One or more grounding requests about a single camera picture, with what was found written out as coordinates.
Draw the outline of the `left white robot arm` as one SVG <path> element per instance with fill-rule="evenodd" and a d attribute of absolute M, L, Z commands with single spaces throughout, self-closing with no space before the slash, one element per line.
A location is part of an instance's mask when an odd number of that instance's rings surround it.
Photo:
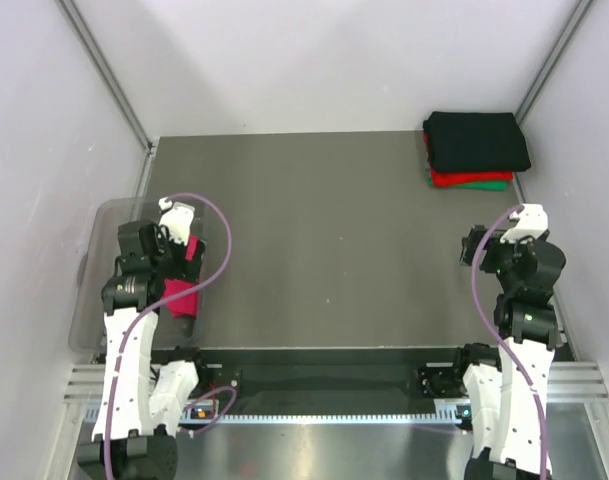
<path fill-rule="evenodd" d="M 209 370 L 188 357 L 151 371 L 158 301 L 174 280 L 194 286 L 204 244 L 191 221 L 136 220 L 119 226 L 119 254 L 101 290 L 106 330 L 104 386 L 91 440 L 76 460 L 92 479 L 172 479 L 175 432 L 188 396 L 210 387 Z"/>

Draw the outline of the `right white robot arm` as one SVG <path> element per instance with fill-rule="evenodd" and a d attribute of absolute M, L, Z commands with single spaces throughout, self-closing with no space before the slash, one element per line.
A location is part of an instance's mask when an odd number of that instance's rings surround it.
<path fill-rule="evenodd" d="M 545 234 L 504 234 L 476 225 L 462 240 L 461 263 L 502 287 L 485 321 L 498 345 L 465 345 L 450 372 L 453 388 L 470 400 L 474 445 L 464 476 L 550 479 L 546 405 L 559 337 L 550 299 L 566 257 Z"/>

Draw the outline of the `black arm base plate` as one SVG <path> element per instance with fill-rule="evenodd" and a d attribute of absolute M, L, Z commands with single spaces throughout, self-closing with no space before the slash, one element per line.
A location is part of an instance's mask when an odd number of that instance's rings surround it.
<path fill-rule="evenodd" d="M 175 348 L 155 350 L 154 364 L 187 360 L 208 386 L 226 378 L 242 395 L 265 392 L 385 391 L 411 397 L 454 398 L 471 364 L 492 362 L 497 350 L 463 347 Z"/>

